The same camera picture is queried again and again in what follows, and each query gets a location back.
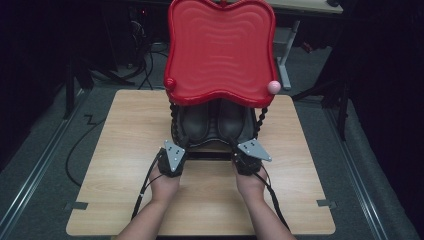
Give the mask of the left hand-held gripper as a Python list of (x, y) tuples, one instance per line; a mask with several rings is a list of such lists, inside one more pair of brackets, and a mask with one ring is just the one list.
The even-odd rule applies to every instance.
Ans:
[(159, 172), (167, 177), (182, 175), (186, 161), (186, 150), (173, 142), (164, 141), (164, 146), (158, 153)]

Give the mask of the person's right hand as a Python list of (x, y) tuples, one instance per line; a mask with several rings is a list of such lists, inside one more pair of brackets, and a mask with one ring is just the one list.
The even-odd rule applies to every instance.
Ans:
[(245, 202), (264, 200), (266, 173), (261, 169), (256, 175), (241, 175), (236, 166), (233, 166), (237, 189)]

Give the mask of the black slipper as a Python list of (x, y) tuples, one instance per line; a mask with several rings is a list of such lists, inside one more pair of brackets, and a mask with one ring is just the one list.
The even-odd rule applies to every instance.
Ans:
[(223, 99), (218, 115), (218, 132), (228, 141), (237, 139), (244, 125), (245, 108), (237, 103)]
[(185, 135), (191, 142), (201, 142), (208, 133), (208, 104), (202, 103), (184, 107), (181, 115), (181, 124)]

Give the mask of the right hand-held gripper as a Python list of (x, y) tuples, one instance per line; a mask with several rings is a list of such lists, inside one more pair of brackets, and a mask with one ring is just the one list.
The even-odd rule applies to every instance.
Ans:
[(260, 142), (253, 138), (235, 145), (232, 161), (240, 175), (249, 176), (259, 172), (262, 162), (271, 162), (272, 157)]

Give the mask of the desk with white leg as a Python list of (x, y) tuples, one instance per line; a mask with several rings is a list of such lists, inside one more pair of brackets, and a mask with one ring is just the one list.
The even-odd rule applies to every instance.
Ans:
[[(266, 0), (274, 11), (288, 10), (295, 13), (324, 13), (342, 14), (343, 8), (338, 0)], [(278, 27), (274, 37), (274, 53), (278, 72), (282, 82), (282, 88), (286, 91), (291, 89), (290, 79), (287, 73), (286, 62), (293, 46), (293, 42), (300, 25), (299, 20), (294, 20), (287, 27)]]

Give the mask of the person's left hand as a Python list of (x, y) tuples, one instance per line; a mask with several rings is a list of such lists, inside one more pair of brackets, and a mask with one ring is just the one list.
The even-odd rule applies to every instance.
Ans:
[(152, 201), (169, 205), (174, 199), (180, 186), (180, 177), (162, 175), (155, 166), (149, 176), (152, 191)]

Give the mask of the red and black tiered rack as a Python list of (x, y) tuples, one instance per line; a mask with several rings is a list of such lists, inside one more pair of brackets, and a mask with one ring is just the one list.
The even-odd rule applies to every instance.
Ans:
[[(264, 0), (173, 0), (168, 9), (171, 37), (164, 87), (172, 107), (171, 136), (183, 148), (221, 141), (232, 148), (257, 139), (263, 112), (281, 89), (273, 61), (275, 16)], [(218, 132), (221, 101), (245, 108), (243, 130), (228, 141)], [(191, 142), (181, 124), (186, 106), (207, 103), (206, 137)]]

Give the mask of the dark computer tower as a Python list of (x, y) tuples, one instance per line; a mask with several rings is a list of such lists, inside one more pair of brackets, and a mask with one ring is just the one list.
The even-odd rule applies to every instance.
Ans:
[(149, 33), (147, 28), (148, 13), (145, 8), (130, 6), (128, 8), (131, 36), (135, 44), (135, 61), (141, 66), (144, 55), (149, 47)]

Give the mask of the metal floor rail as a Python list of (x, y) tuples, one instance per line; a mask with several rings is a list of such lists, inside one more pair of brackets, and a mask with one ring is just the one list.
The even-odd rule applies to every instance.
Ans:
[(336, 137), (337, 144), (342, 151), (347, 175), (351, 181), (351, 185), (361, 206), (370, 231), (374, 237), (374, 240), (389, 240), (385, 227), (383, 226), (380, 216), (377, 212), (376, 206), (363, 182), (348, 145), (339, 134), (337, 120), (333, 111), (324, 109), (323, 112), (327, 121), (329, 122), (333, 135)]
[(28, 137), (0, 173), (0, 240), (10, 235), (89, 94), (89, 90), (78, 90), (72, 101), (74, 106), (67, 110), (66, 91), (62, 91), (31, 127)]

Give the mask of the black tripod stand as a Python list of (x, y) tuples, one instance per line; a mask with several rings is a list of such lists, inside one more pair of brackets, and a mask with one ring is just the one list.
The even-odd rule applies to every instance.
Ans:
[(345, 141), (345, 124), (348, 117), (347, 108), (349, 100), (350, 83), (348, 80), (335, 79), (315, 86), (298, 93), (292, 97), (294, 101), (299, 101), (308, 96), (322, 95), (321, 106), (323, 108), (338, 108), (336, 118), (336, 129), (339, 137)]

